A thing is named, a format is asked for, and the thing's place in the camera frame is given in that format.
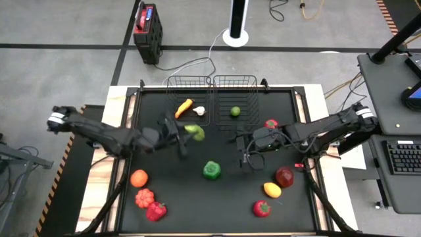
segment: black wire basket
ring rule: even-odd
[[[193,105],[184,111],[177,121],[191,122],[207,126],[211,122],[211,78],[208,76],[171,76],[166,85],[168,95],[167,110],[175,114],[178,107],[187,99],[193,100]],[[203,106],[206,113],[197,115],[194,108]]]
[[[215,76],[214,122],[220,130],[238,126],[250,129],[260,121],[259,95],[255,76]],[[232,107],[239,107],[239,116],[231,116]]]

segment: wooden table frame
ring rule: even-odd
[[[301,96],[297,93],[296,100],[299,109],[299,117],[301,122],[306,122],[305,116],[305,106],[307,104],[309,118],[311,121],[322,119],[327,117],[328,110],[326,107],[326,102],[324,100],[324,95],[322,91],[321,85],[270,85],[271,87],[294,87],[294,86],[301,86],[305,89],[306,100],[303,101]],[[109,124],[111,126],[119,127],[119,126],[131,126],[131,117],[134,111],[134,105],[136,96],[130,97],[128,100],[126,107],[128,109],[126,119],[126,124],[123,124],[123,112],[124,106],[126,103],[126,94],[128,88],[135,88],[138,86],[112,86],[108,92],[107,102],[105,104],[105,109],[103,113],[102,122]],[[145,88],[164,88],[164,86],[145,86]],[[338,155],[336,148],[329,148],[329,154]],[[93,154],[92,163],[98,161],[99,159],[106,156],[103,149],[95,150]],[[93,218],[98,214],[99,210],[102,208],[103,204],[107,199],[107,194],[110,189],[110,180],[112,175],[112,168],[114,165],[118,165],[117,169],[114,172],[116,175],[116,182],[114,185],[120,180],[124,160],[115,161],[112,157],[105,159],[101,163],[95,165],[89,173],[89,177],[87,180],[87,186],[85,189],[84,200],[82,202],[82,207],[79,214],[78,224],[76,226],[75,231],[82,231],[85,229]],[[343,169],[341,166],[341,162],[339,159],[324,156],[320,159],[320,168],[323,176],[323,184],[326,190],[327,197],[330,203],[333,205],[335,210],[339,213],[339,215],[345,220],[345,222],[355,230],[357,229],[357,222],[355,220],[354,211],[351,204],[351,199],[349,197],[347,184],[345,181],[345,177],[343,174]],[[313,178],[316,182],[317,174],[315,169],[312,170]],[[321,204],[320,200],[315,196],[316,206],[317,206],[317,213],[318,218],[320,221],[320,228],[322,230],[327,230],[329,221],[326,218],[326,212]],[[103,230],[113,231],[114,224],[116,220],[116,210],[118,205],[118,198],[114,202],[111,211],[110,211],[110,219],[109,225],[107,227],[103,227]],[[334,224],[334,230],[339,231],[336,224]],[[292,234],[292,233],[254,233],[253,235],[280,235],[280,234]],[[293,233],[293,234],[313,234],[313,233]],[[138,236],[145,236],[149,235],[152,236],[154,234],[138,234]],[[177,234],[158,234],[158,235],[177,235]],[[212,235],[212,234],[181,234],[182,236],[187,235]]]

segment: concrete floor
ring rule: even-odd
[[[210,45],[228,26],[229,1],[155,0],[164,27],[164,45]],[[134,0],[0,0],[0,43],[120,45]],[[307,4],[308,12],[318,1]],[[326,1],[321,15],[303,20],[299,1],[280,7],[285,22],[268,13],[268,1],[251,0],[246,29],[249,46],[379,47],[392,35],[375,0]],[[224,45],[219,39],[217,45]],[[103,105],[119,50],[0,49],[0,131],[12,147],[36,146],[40,156],[54,160],[51,170],[37,169],[28,194],[19,203],[14,233],[33,233],[68,134],[45,131],[54,105]],[[204,51],[165,51],[159,66],[169,68],[205,57]],[[351,79],[358,71],[353,53],[212,52],[216,74],[253,74],[271,84],[322,84],[324,91]],[[206,75],[211,64],[183,70]],[[128,51],[118,85],[161,84],[172,72],[144,65],[137,51]],[[357,92],[368,94],[365,86]],[[334,113],[348,94],[345,88],[327,100]],[[358,100],[352,95],[347,105]],[[363,101],[372,108],[370,98]],[[380,199],[375,182],[348,182],[359,228],[373,234],[416,236],[421,215],[376,210]]]

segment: toy carrot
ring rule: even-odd
[[[179,107],[178,110],[176,112],[176,118],[178,119],[178,117],[184,112],[186,111],[191,105],[193,104],[193,100],[191,99],[187,99],[184,103],[182,103]]]

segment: red apple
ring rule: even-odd
[[[288,167],[281,167],[276,171],[276,181],[283,188],[288,188],[294,183],[294,173]]]

